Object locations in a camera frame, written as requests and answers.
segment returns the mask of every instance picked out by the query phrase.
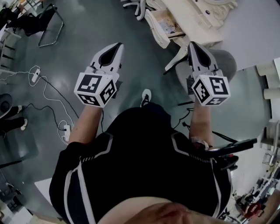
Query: white cable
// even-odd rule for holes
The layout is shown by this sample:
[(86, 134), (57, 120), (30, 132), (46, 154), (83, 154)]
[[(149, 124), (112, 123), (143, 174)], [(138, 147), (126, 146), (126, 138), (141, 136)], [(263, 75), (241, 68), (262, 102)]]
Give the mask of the white cable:
[(58, 133), (58, 136), (60, 137), (60, 139), (63, 141), (64, 144), (68, 145), (68, 143), (66, 141), (63, 140), (63, 137), (65, 136), (60, 136), (60, 133), (59, 133), (59, 129), (57, 128), (57, 133)]
[[(31, 85), (29, 76), (30, 76), (30, 74), (35, 75), (35, 73), (31, 73), (31, 70), (32, 70), (33, 68), (35, 68), (35, 67), (37, 67), (37, 68), (39, 68), (39, 69), (41, 70), (41, 68), (40, 68), (39, 66), (35, 65), (35, 66), (33, 66), (33, 67), (29, 70), (29, 72), (16, 72), (15, 74), (8, 75), (5, 79), (0, 79), (0, 81), (5, 81), (8, 77), (11, 77), (11, 76), (16, 75), (16, 74), (18, 74), (18, 73), (23, 73), (23, 74), (28, 73), (28, 82), (29, 82), (29, 85), (30, 85), (31, 87), (34, 87), (34, 86), (39, 82), (39, 80), (40, 80), (41, 78), (43, 78), (43, 77), (46, 78), (46, 84), (45, 84), (45, 88), (44, 88), (44, 91), (43, 91), (43, 96), (44, 96), (44, 98), (47, 99), (47, 100), (51, 100), (51, 101), (59, 101), (59, 102), (62, 104), (62, 106), (63, 106), (63, 108), (64, 108), (64, 110), (65, 110), (65, 113), (66, 113), (67, 116), (70, 118), (70, 120), (71, 120), (73, 126), (75, 126), (75, 125), (74, 125), (74, 122), (73, 122), (73, 120), (72, 120), (72, 118), (71, 118), (70, 115), (67, 113), (67, 110), (66, 110), (66, 108), (65, 108), (65, 106), (64, 106), (64, 104), (63, 104), (63, 102), (62, 102), (61, 100), (49, 99), (49, 98), (47, 98), (47, 97), (45, 96), (45, 90), (46, 90), (46, 87), (47, 87), (48, 81), (49, 81), (48, 78), (47, 78), (46, 76), (40, 76), (40, 78), (36, 81), (36, 83), (35, 83), (34, 85)], [(57, 133), (58, 133), (58, 135), (59, 135), (59, 138), (63, 141), (63, 143), (65, 143), (66, 145), (68, 145), (68, 143), (67, 143), (65, 140), (63, 140), (63, 138), (62, 138), (63, 136), (61, 137), (60, 134), (59, 134), (59, 126), (60, 126), (61, 122), (63, 122), (63, 121), (65, 121), (65, 120), (60, 121), (60, 123), (58, 124)]]

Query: open drawer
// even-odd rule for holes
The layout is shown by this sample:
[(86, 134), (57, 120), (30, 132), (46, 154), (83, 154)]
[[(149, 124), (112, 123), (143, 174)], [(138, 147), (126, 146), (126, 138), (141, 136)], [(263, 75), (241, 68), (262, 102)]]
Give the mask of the open drawer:
[(169, 10), (150, 11), (146, 9), (145, 19), (150, 25), (154, 39), (162, 48), (167, 48), (171, 39), (185, 35)]

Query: person's leg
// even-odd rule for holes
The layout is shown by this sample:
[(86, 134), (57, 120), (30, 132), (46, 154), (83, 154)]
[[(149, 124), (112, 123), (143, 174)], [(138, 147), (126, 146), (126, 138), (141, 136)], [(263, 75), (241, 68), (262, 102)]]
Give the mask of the person's leg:
[(162, 106), (152, 103), (151, 98), (151, 91), (149, 89), (145, 89), (142, 93), (142, 102), (140, 107), (156, 113), (163, 122), (171, 127), (171, 116), (162, 108)]
[(4, 120), (4, 119), (7, 119), (7, 118), (10, 118), (10, 117), (12, 117), (12, 116), (18, 114), (20, 111), (22, 111), (22, 106), (21, 106), (21, 105), (19, 105), (19, 106), (17, 106), (17, 107), (12, 107), (12, 108), (10, 109), (10, 111), (9, 111), (4, 117), (2, 117), (1, 119)]
[(8, 131), (16, 128), (21, 128), (21, 130), (25, 130), (27, 126), (27, 119), (24, 119), (23, 117), (19, 117), (13, 120), (1, 120), (0, 121), (0, 130), (2, 133), (0, 135), (3, 135), (7, 133)]

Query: concrete floor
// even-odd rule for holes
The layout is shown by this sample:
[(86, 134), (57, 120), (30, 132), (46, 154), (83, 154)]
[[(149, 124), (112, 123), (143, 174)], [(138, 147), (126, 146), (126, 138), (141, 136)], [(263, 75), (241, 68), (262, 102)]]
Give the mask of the concrete floor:
[[(84, 106), (73, 93), (78, 74), (85, 70), (97, 51), (109, 44), (122, 42), (125, 54), (119, 80), (123, 84), (116, 100), (111, 100), (104, 109), (104, 128), (125, 109), (139, 106), (145, 88), (151, 89), (152, 101), (171, 114), (172, 125), (178, 123), (178, 119), (186, 113), (186, 107), (176, 105), (189, 101), (189, 97), (176, 74), (162, 75), (164, 67), (178, 51), (174, 43), (162, 49), (156, 44), (147, 22), (139, 22), (135, 18), (135, 7), (123, 9), (122, 3), (117, 0), (60, 0), (56, 6), (65, 22), (59, 42), (38, 48), (40, 33), (30, 37), (23, 35), (17, 43), (13, 70), (29, 71), (34, 65), (40, 66), (41, 75), (47, 76), (49, 82), (81, 114)], [(49, 28), (57, 31), (59, 22), (58, 17), (54, 16)], [(45, 40), (51, 41), (51, 38), (54, 38), (53, 32), (49, 32)], [(44, 99), (44, 81), (30, 87), (27, 74), (18, 74), (9, 78), (8, 82), (8, 86), (1, 85), (0, 93), (10, 93), (14, 105), (33, 103), (38, 108), (50, 105), (57, 121), (64, 119), (70, 124), (59, 102)], [(263, 100), (263, 83), (254, 68), (238, 72), (230, 83), (232, 97), (212, 110), (213, 130), (236, 140), (257, 137), (270, 118), (268, 101)], [(47, 87), (46, 96), (62, 100), (51, 86)], [(75, 122), (77, 117), (74, 112), (67, 103), (64, 104)], [(3, 172), (23, 192), (20, 200), (28, 209), (55, 217), (55, 210), (37, 190), (34, 182), (53, 175), (59, 153), (66, 146), (57, 135), (49, 109), (37, 111), (28, 108), (24, 114), (28, 118), (27, 129), (24, 132), (10, 131), (4, 140), (0, 140), (0, 162), (22, 157), (25, 160), (4, 168)], [(185, 122), (189, 124), (190, 119), (191, 116)], [(187, 128), (182, 125), (177, 130), (188, 135)], [(218, 137), (215, 137), (215, 141), (216, 145), (227, 143)]]

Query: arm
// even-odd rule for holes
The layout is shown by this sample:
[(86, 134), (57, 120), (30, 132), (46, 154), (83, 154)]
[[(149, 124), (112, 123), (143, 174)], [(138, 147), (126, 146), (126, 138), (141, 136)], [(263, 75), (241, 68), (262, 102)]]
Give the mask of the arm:
[(189, 137), (198, 137), (213, 146), (210, 107), (203, 107), (198, 100), (194, 103)]
[(82, 115), (70, 134), (69, 144), (71, 142), (80, 142), (83, 144), (92, 142), (96, 137), (101, 113), (102, 108), (85, 106)]

